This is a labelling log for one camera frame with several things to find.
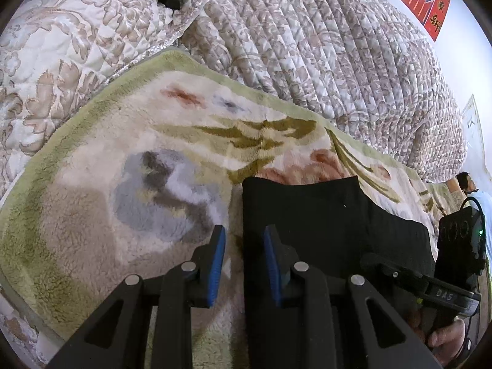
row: cable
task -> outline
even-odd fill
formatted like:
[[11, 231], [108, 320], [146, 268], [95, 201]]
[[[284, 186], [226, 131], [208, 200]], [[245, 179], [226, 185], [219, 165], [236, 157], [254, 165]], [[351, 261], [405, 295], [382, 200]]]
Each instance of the cable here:
[[480, 234], [481, 236], [483, 236], [483, 238], [481, 239], [481, 245], [480, 245], [480, 248], [479, 248], [479, 251], [478, 251], [478, 256], [479, 256], [479, 259], [483, 259], [485, 260], [485, 255], [486, 255], [486, 227], [485, 227], [485, 215], [484, 215], [484, 212], [482, 210], [482, 206], [480, 205], [480, 203], [478, 202], [478, 200], [475, 198], [475, 197], [466, 197], [462, 203], [462, 206], [459, 210], [462, 210], [464, 205], [468, 202], [468, 201], [473, 201], [477, 208], [478, 208], [478, 211], [480, 213], [480, 216], [482, 218], [482, 233]]
[[471, 318], [475, 316], [475, 314], [471, 315], [469, 318], [468, 318], [468, 328], [466, 329], [466, 333], [464, 334], [464, 341], [463, 341], [463, 346], [462, 346], [462, 350], [463, 350], [463, 347], [464, 347], [464, 344], [466, 343], [467, 339], [468, 339], [468, 333], [470, 333], [470, 327], [471, 327]]

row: black device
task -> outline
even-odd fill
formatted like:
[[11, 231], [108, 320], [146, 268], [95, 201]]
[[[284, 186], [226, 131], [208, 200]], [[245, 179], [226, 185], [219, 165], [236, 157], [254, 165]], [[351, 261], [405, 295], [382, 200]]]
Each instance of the black device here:
[[463, 204], [468, 200], [474, 200], [479, 209], [462, 206], [439, 222], [434, 277], [474, 291], [486, 263], [486, 229], [480, 204], [473, 197]]
[[127, 276], [48, 363], [46, 369], [139, 369], [157, 306], [151, 369], [191, 369], [190, 307], [210, 308], [218, 293], [225, 230], [163, 276]]
[[373, 253], [362, 257], [361, 269], [369, 279], [379, 277], [377, 280], [381, 281], [383, 277], [395, 286], [412, 293], [427, 307], [452, 311], [452, 318], [457, 315], [474, 315], [482, 299], [479, 293], [411, 271]]
[[300, 262], [274, 225], [264, 233], [272, 298], [279, 309], [300, 307], [303, 369], [440, 369], [402, 317], [359, 274], [326, 276]]

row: metal pin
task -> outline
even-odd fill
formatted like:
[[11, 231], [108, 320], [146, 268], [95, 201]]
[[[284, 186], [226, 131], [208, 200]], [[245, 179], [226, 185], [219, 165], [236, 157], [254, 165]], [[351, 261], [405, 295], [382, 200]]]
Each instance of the metal pin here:
[[363, 286], [363, 284], [366, 282], [366, 279], [364, 278], [364, 276], [361, 275], [352, 275], [352, 277], [350, 277], [350, 281], [356, 286]]
[[140, 277], [138, 275], [128, 275], [125, 279], [125, 284], [127, 286], [134, 286], [138, 284]]
[[298, 272], [305, 272], [309, 269], [309, 265], [306, 262], [298, 261], [294, 264], [294, 269]]
[[196, 263], [193, 261], [186, 261], [181, 264], [181, 270], [183, 272], [193, 272], [196, 269]]

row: person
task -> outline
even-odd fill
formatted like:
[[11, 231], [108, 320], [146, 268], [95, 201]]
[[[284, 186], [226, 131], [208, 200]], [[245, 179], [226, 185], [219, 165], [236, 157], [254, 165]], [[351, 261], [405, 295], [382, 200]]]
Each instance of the person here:
[[[407, 319], [414, 333], [426, 343], [426, 334], [421, 328], [421, 321], [420, 310], [413, 312]], [[451, 325], [437, 329], [427, 338], [427, 345], [433, 349], [432, 352], [442, 367], [447, 366], [461, 352], [465, 330], [464, 321], [457, 317]]]
[[[486, 254], [489, 259], [489, 264], [492, 261], [492, 197], [489, 193], [483, 190], [479, 190], [475, 185], [475, 182], [470, 177], [468, 172], [461, 172], [456, 176], [459, 187], [466, 194], [467, 197], [474, 197], [478, 200], [480, 207], [484, 212], [485, 217], [485, 236], [486, 236]], [[477, 208], [473, 201], [470, 204]]]

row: wall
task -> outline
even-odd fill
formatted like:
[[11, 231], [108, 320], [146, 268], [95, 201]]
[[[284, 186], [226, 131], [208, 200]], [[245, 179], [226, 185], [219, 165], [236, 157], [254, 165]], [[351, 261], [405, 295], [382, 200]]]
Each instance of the wall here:
[[475, 96], [492, 169], [492, 46], [463, 0], [451, 0], [435, 50], [460, 109]]

